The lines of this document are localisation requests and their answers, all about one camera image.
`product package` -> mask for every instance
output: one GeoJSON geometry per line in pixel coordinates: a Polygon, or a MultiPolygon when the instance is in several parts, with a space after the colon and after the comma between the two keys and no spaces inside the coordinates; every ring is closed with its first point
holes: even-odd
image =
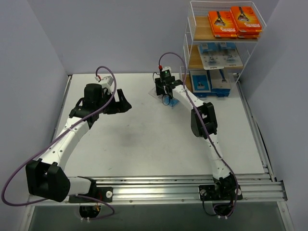
{"type": "Polygon", "coordinates": [[[204,70],[222,69],[224,67],[222,57],[214,42],[200,44],[198,50],[204,70]]]}
{"type": "Polygon", "coordinates": [[[199,97],[206,97],[211,92],[210,82],[205,70],[190,71],[192,81],[192,92],[199,97]]]}
{"type": "Polygon", "coordinates": [[[198,97],[207,96],[226,97],[230,93],[231,84],[228,72],[219,70],[192,70],[192,92],[198,97]]]}
{"type": "Polygon", "coordinates": [[[169,107],[173,108],[174,106],[176,106],[179,101],[177,99],[169,99],[169,96],[162,96],[162,95],[156,95],[156,88],[153,88],[152,90],[150,90],[149,95],[153,96],[155,99],[159,100],[160,103],[163,103],[164,105],[168,105],[169,107]]]}
{"type": "Polygon", "coordinates": [[[250,6],[232,6],[231,18],[234,23],[236,32],[241,32],[241,33],[262,32],[262,25],[260,24],[254,10],[250,6]]]}
{"type": "Polygon", "coordinates": [[[218,44],[224,67],[242,67],[243,62],[237,52],[234,42],[221,42],[218,44]]]}
{"type": "Polygon", "coordinates": [[[217,97],[229,96],[231,84],[228,72],[225,69],[207,71],[212,93],[217,97]]]}
{"type": "Polygon", "coordinates": [[[208,19],[211,25],[212,33],[219,38],[237,37],[235,26],[229,11],[209,11],[208,19]]]}

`white table surface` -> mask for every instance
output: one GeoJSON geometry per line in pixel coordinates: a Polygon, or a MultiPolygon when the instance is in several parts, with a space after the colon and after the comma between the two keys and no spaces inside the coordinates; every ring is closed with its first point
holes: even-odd
{"type": "MultiPolygon", "coordinates": [[[[132,109],[101,114],[71,154],[66,175],[211,175],[205,141],[196,138],[190,128],[191,112],[180,103],[171,109],[149,95],[154,87],[152,74],[115,77],[132,109]]],[[[88,83],[95,83],[94,74],[73,75],[58,133],[88,83]]],[[[233,171],[264,173],[237,88],[226,99],[211,97],[205,102],[214,105],[222,154],[233,171]]]]}

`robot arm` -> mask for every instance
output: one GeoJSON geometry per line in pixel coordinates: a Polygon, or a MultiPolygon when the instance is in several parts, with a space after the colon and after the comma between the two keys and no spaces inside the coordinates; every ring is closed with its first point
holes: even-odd
{"type": "Polygon", "coordinates": [[[160,66],[159,75],[160,78],[155,79],[157,95],[167,94],[171,99],[175,98],[179,100],[188,110],[191,111],[192,132],[196,137],[204,139],[210,150],[206,154],[211,164],[214,182],[220,181],[220,184],[224,184],[223,183],[224,181],[228,181],[231,182],[231,184],[234,186],[235,181],[233,175],[230,173],[229,168],[223,163],[221,158],[218,157],[214,147],[211,145],[209,139],[207,138],[206,133],[202,127],[202,124],[186,95],[186,91],[189,97],[194,102],[200,115],[202,116],[202,120],[205,124],[206,130],[208,131],[211,140],[214,142],[217,151],[220,153],[222,157],[217,136],[218,125],[213,104],[203,102],[202,100],[197,98],[194,94],[192,94],[188,89],[184,90],[183,82],[181,80],[175,80],[175,77],[171,75],[170,67],[162,68],[160,66]]]}
{"type": "MultiPolygon", "coordinates": [[[[112,77],[98,79],[98,84],[88,84],[81,98],[60,134],[70,130],[62,139],[51,146],[38,160],[32,160],[26,165],[26,176],[29,193],[32,195],[63,201],[68,195],[85,194],[97,198],[99,190],[92,179],[83,177],[67,177],[64,173],[65,165],[71,153],[81,138],[91,129],[99,114],[89,117],[72,128],[81,118],[101,108],[111,97],[110,86],[112,77]]],[[[101,113],[124,113],[131,108],[121,89],[117,90],[119,101],[113,98],[101,113]]]]}
{"type": "Polygon", "coordinates": [[[155,79],[156,94],[168,95],[170,99],[175,98],[179,100],[188,110],[191,112],[191,129],[196,137],[200,137],[205,140],[209,148],[209,152],[206,152],[208,160],[210,162],[213,180],[215,185],[199,186],[200,199],[205,201],[213,200],[230,200],[229,204],[219,204],[213,206],[216,215],[229,216],[234,210],[233,200],[242,199],[242,195],[239,196],[240,186],[238,185],[235,176],[232,174],[231,169],[226,165],[222,159],[222,154],[217,137],[217,120],[215,115],[214,106],[212,103],[205,103],[193,95],[189,90],[183,88],[183,82],[181,80],[175,80],[174,76],[171,76],[170,67],[159,66],[160,78],[155,79]],[[188,99],[186,93],[190,97],[191,101],[195,105],[199,114],[202,117],[202,121],[208,132],[206,134],[203,125],[196,113],[191,101],[188,99]],[[208,136],[215,145],[214,149],[212,143],[209,141],[208,136]]]}
{"type": "MultiPolygon", "coordinates": [[[[218,137],[217,137],[217,120],[215,116],[214,106],[211,103],[205,103],[192,94],[189,90],[188,94],[190,98],[194,101],[194,104],[198,108],[200,114],[203,117],[203,121],[207,130],[209,131],[210,138],[214,142],[216,149],[219,153],[221,153],[218,137]]],[[[191,128],[196,137],[205,138],[205,142],[207,143],[210,152],[207,153],[207,157],[210,160],[213,177],[217,180],[219,178],[226,178],[230,175],[229,169],[225,166],[222,160],[217,156],[217,153],[214,147],[211,145],[210,141],[207,139],[206,135],[203,134],[203,128],[197,117],[192,104],[188,100],[185,90],[182,84],[177,85],[174,89],[172,89],[172,95],[175,99],[179,100],[188,110],[191,111],[191,128]]]]}

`metal extrusion rail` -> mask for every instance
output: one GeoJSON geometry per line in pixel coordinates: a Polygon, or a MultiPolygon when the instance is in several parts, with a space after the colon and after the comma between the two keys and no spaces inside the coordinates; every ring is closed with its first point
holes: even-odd
{"type": "MultiPolygon", "coordinates": [[[[93,177],[98,187],[113,187],[112,205],[151,205],[151,204],[197,204],[200,203],[199,185],[213,184],[211,176],[174,177],[93,177]]],[[[286,201],[282,182],[272,182],[268,173],[238,175],[242,188],[243,202],[286,201]]],[[[76,205],[54,201],[38,203],[44,205],[76,205]]]]}

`white wall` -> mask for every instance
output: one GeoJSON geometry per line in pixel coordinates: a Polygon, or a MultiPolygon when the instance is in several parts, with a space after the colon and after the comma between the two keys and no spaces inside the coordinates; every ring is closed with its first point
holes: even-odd
{"type": "MultiPolygon", "coordinates": [[[[182,51],[189,0],[28,2],[70,74],[102,64],[118,73],[152,72],[161,54],[182,51]]],[[[254,2],[267,21],[278,0],[254,2]]],[[[163,63],[177,70],[180,62],[163,63]]]]}
{"type": "MultiPolygon", "coordinates": [[[[0,187],[51,141],[67,75],[26,0],[0,1],[0,187]]],[[[6,196],[28,199],[24,171],[6,196]]],[[[17,230],[24,207],[0,204],[0,230],[17,230]]]]}
{"type": "Polygon", "coordinates": [[[242,79],[297,231],[308,226],[307,9],[279,1],[242,79]]]}

